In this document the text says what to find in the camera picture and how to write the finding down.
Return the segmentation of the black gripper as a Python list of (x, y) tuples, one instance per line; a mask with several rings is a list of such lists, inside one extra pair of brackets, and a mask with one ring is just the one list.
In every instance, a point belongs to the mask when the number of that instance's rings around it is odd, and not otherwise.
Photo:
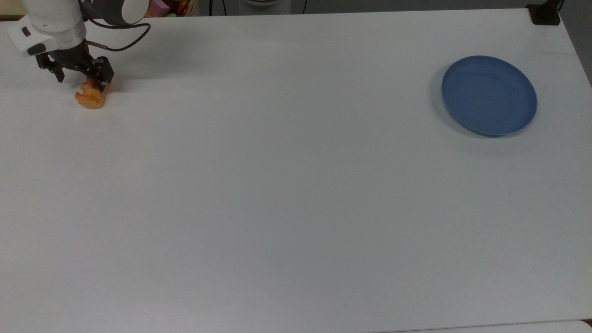
[(82, 41), (80, 44), (68, 49), (40, 53), (36, 55), (36, 61), (40, 69), (48, 70), (60, 83), (65, 78), (63, 68), (78, 71), (86, 70), (86, 76), (97, 84), (101, 92), (106, 92), (114, 76), (114, 70), (109, 59), (105, 56), (93, 58), (87, 41)]

